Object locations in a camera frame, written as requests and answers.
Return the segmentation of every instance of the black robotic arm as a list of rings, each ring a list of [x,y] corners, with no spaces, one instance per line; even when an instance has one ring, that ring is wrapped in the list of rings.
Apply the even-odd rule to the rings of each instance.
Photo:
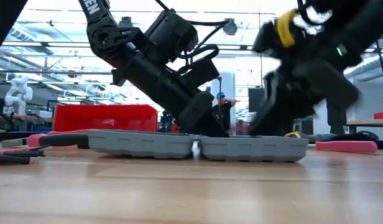
[[[337,110],[355,104],[361,93],[343,71],[360,63],[364,50],[383,34],[383,0],[297,1],[298,9],[264,24],[254,43],[253,51],[280,59],[281,66],[264,77],[266,98],[251,135],[291,132],[288,124],[314,114],[314,106],[324,99]],[[309,6],[321,13],[332,11],[317,35],[293,23],[300,14],[315,25],[307,18]]]
[[[143,33],[138,27],[119,26],[109,11],[107,0],[79,2],[88,22],[86,33],[91,49],[115,68],[112,70],[115,85],[122,86],[129,80],[169,111],[175,123],[188,133],[229,136],[211,114],[214,97],[198,89],[219,76],[211,60],[219,52],[217,46],[211,48],[210,57],[177,72],[166,64],[179,57],[185,58],[181,53],[194,49],[198,35],[193,25],[174,10],[162,11]]]

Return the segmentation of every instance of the pliers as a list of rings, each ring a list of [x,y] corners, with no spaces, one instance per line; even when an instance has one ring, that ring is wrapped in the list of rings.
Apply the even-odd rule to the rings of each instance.
[[[48,134],[33,134],[25,139],[13,139],[3,141],[3,147],[23,146],[31,147],[23,149],[8,149],[0,151],[0,162],[13,162],[30,164],[32,157],[45,157],[41,149],[49,146],[83,146],[88,147],[88,130],[77,130],[71,132],[51,132]]]

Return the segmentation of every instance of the gray tray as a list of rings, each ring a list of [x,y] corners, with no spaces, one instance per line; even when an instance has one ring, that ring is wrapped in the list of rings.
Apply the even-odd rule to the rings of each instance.
[[[211,160],[295,162],[306,156],[307,139],[275,136],[201,138],[200,154]]]
[[[156,159],[183,159],[192,155],[194,139],[187,134],[138,131],[88,131],[89,147],[96,152]]]

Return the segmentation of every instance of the wooden table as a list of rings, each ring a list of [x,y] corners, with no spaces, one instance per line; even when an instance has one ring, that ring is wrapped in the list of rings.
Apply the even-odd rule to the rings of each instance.
[[[371,119],[364,121],[348,121],[346,123],[349,126],[349,133],[356,133],[358,127],[377,127],[383,128],[383,119]]]
[[[0,166],[0,224],[383,224],[383,151],[282,164],[48,154]]]

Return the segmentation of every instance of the yellow band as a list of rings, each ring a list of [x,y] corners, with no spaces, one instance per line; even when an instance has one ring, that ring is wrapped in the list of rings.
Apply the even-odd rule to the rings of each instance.
[[[284,137],[296,137],[301,138],[301,135],[298,133],[298,131],[295,131],[294,133],[288,133]]]
[[[295,45],[295,40],[290,32],[290,22],[297,15],[298,10],[292,9],[285,14],[282,14],[276,22],[277,33],[284,47],[292,47]]]

